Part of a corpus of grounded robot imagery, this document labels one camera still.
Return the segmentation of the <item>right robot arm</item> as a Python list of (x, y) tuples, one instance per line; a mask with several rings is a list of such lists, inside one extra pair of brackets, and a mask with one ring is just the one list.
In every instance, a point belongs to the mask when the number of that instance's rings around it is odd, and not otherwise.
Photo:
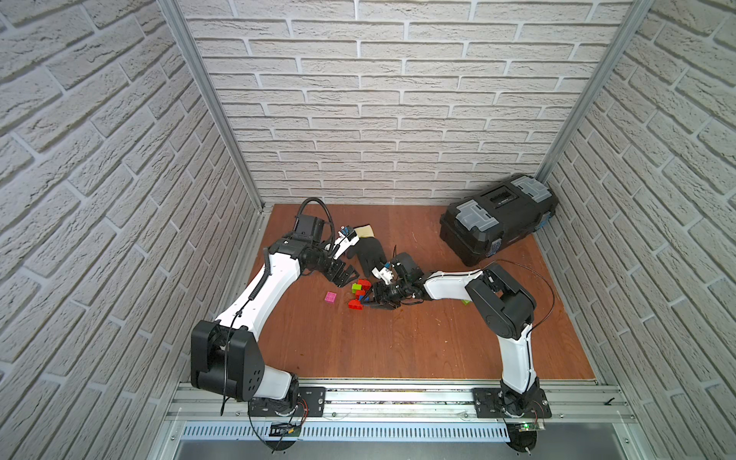
[(500, 400), (521, 406), (539, 387), (531, 348), (533, 296), (497, 263), (465, 272), (422, 272), (406, 253), (381, 269), (362, 304), (396, 310), (435, 300), (460, 300), (475, 306), (486, 326), (496, 335), (503, 365)]

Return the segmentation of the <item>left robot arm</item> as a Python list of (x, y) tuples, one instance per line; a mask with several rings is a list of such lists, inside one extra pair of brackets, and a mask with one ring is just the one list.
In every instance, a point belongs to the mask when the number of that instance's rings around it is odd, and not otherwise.
[(324, 220), (300, 214), (294, 229), (264, 250), (264, 265), (245, 291), (214, 321), (191, 333), (191, 385), (238, 402), (264, 399), (296, 405), (298, 379), (266, 365), (258, 339), (272, 311), (304, 271), (322, 273), (342, 288), (358, 272), (340, 260), (358, 242), (344, 227), (322, 241)]

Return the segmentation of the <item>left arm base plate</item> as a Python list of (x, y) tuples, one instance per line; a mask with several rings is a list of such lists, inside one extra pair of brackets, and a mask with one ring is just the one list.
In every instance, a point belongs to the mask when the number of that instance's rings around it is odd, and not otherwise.
[(289, 417), (308, 418), (321, 417), (324, 413), (326, 401), (324, 386), (300, 387), (296, 393), (287, 394), (282, 400), (254, 398), (248, 404), (248, 412), (252, 418), (256, 417)]

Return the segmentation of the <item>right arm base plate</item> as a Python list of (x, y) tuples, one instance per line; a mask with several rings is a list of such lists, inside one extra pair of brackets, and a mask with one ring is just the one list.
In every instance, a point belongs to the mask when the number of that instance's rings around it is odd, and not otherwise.
[(524, 393), (505, 387), (480, 387), (471, 390), (475, 413), (479, 419), (549, 419), (550, 403), (545, 392), (532, 386)]

